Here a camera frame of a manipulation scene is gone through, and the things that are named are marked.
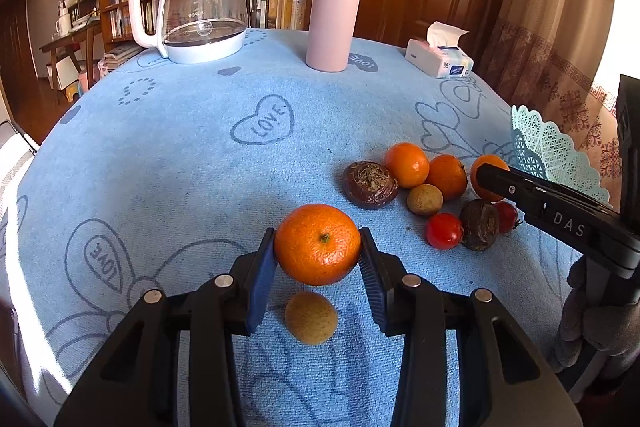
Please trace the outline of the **pink thermos bottle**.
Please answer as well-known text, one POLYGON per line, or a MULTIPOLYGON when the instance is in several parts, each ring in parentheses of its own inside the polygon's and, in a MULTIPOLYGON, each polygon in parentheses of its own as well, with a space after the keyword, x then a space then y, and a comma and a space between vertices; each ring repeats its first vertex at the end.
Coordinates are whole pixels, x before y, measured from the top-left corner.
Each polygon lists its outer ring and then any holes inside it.
POLYGON ((360 0, 312 0, 306 64, 320 72, 347 66, 360 0))

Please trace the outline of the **smooth orange fruit back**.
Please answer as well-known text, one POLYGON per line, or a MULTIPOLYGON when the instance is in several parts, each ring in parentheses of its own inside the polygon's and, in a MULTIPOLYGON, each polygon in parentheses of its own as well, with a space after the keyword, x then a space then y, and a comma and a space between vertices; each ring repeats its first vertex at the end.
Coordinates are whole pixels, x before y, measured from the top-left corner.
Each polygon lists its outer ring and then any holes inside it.
POLYGON ((384 166, 401 188, 423 184, 430 173, 430 162, 423 150, 409 142, 390 147, 384 156, 384 166))

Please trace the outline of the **small wooden side table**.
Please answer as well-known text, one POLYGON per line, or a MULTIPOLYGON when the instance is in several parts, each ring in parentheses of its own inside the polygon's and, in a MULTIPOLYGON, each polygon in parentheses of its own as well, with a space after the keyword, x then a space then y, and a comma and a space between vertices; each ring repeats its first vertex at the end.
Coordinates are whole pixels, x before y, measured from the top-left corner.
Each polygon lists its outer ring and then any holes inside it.
POLYGON ((102 32, 101 24, 97 20, 88 23, 84 28, 71 32, 69 35, 57 38, 51 42, 40 46, 40 51, 48 54, 50 58, 51 74, 49 76, 50 88, 54 91, 63 91, 58 81, 58 63, 62 58, 69 57, 77 72, 80 72, 80 63, 77 60, 76 52, 83 44, 85 46, 85 71, 87 74, 88 87, 92 88, 99 79, 99 75, 94 72, 96 61, 93 58, 94 38, 102 32))

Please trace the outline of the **patterned beige curtain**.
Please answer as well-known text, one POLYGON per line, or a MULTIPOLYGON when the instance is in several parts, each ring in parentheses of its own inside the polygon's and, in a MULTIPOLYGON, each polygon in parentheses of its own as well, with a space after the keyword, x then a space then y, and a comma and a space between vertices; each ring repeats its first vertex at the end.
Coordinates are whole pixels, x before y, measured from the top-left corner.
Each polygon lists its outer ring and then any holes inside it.
POLYGON ((617 91, 596 81, 613 16, 614 0, 503 0, 478 73, 506 103, 569 135, 617 207, 617 91))

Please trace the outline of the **red tomato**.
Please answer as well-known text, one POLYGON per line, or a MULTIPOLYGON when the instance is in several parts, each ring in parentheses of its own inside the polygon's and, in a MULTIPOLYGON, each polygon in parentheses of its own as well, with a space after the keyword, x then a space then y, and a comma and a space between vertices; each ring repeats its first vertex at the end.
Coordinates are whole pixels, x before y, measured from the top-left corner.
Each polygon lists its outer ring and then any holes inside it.
POLYGON ((495 202, 494 207, 498 211, 500 234, 509 233, 520 224, 518 210, 508 202, 495 202))
POLYGON ((449 249, 458 246, 462 241, 463 234, 460 219, 452 213, 436 213, 426 221, 426 241, 439 251, 449 251, 449 249))

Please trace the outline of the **small dark passion fruit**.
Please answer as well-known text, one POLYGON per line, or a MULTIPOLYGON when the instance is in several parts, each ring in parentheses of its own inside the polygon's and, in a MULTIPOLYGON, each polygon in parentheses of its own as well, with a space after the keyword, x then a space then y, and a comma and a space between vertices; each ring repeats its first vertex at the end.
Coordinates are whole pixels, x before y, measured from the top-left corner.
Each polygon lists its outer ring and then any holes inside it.
POLYGON ((356 161, 342 176, 343 192, 354 205, 364 209, 382 208, 397 197, 398 181, 390 170, 374 161, 356 161))

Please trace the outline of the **mandarin orange with stem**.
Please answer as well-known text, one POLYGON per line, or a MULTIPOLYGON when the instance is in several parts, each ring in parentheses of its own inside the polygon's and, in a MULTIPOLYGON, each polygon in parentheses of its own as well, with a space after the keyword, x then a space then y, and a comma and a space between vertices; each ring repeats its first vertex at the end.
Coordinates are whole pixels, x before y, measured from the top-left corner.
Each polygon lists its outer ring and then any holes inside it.
POLYGON ((430 162, 426 183, 436 186, 445 202, 460 198, 468 188, 468 176, 462 162, 452 155, 439 155, 430 162))

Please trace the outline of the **smooth orange fruit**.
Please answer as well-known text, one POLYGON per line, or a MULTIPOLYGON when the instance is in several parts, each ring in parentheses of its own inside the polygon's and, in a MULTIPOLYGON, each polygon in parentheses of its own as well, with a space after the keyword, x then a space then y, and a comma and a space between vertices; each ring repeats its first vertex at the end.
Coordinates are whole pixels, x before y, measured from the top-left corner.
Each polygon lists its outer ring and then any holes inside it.
POLYGON ((493 204, 503 200, 503 197, 491 191, 491 181, 486 173, 486 165, 506 171, 509 171, 510 167, 501 157, 492 154, 477 157, 472 164, 470 174, 472 189, 478 198, 493 204))
POLYGON ((384 166, 401 188, 423 184, 430 173, 430 162, 423 150, 409 142, 390 147, 384 156, 384 166))

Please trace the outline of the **tissue pack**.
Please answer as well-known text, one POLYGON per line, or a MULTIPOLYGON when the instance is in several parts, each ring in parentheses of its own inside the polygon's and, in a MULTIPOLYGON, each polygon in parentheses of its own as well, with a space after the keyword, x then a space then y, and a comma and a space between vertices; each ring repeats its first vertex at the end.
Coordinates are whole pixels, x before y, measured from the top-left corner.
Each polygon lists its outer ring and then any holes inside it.
POLYGON ((467 30, 441 22, 428 26, 424 40, 410 39, 405 59, 436 79, 468 77, 474 61, 459 46, 467 30))

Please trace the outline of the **large front orange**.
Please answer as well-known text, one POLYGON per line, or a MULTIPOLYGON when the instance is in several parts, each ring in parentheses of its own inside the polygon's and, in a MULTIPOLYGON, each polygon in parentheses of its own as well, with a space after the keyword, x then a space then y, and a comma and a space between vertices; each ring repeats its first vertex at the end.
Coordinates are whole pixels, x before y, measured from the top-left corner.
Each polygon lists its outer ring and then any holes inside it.
POLYGON ((309 286, 344 279, 359 259, 361 236, 342 210, 323 204, 298 207, 274 236, 274 254, 286 275, 309 286))

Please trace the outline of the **blue patterned tablecloth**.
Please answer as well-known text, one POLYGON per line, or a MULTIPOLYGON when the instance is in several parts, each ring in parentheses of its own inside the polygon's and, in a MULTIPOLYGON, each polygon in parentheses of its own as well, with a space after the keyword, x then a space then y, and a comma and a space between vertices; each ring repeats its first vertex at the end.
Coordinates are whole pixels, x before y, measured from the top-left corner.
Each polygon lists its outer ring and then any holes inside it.
POLYGON ((323 74, 305 64, 306 41, 252 30, 240 52, 200 65, 146 51, 43 141, 1 213, 1 292, 43 421, 145 291, 194 291, 314 202, 369 228, 378 248, 444 291, 490 289, 551 349, 574 251, 529 225, 482 253, 435 251, 402 199, 365 210, 341 188, 346 166, 400 142, 465 165, 511 160, 510 105, 480 77, 434 79, 368 40, 352 44, 343 72, 323 74))

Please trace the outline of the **large dark passion fruit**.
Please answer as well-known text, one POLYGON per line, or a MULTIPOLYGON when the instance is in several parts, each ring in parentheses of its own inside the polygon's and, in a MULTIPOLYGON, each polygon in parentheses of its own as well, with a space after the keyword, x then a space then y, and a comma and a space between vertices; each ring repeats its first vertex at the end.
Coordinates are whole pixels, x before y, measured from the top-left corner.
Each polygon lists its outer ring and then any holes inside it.
POLYGON ((470 200, 462 207, 459 219, 466 248, 484 251, 494 245, 499 234, 499 213, 494 205, 483 199, 470 200))

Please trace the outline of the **mint lattice fruit basket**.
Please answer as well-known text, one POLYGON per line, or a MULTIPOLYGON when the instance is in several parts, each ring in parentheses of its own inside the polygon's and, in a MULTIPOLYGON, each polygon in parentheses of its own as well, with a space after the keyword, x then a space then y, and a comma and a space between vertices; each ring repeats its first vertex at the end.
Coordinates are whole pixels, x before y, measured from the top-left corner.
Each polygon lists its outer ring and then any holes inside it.
POLYGON ((610 193, 601 186, 600 174, 572 138, 552 121, 543 121, 536 110, 511 107, 515 166, 537 178, 561 184, 608 205, 610 193))

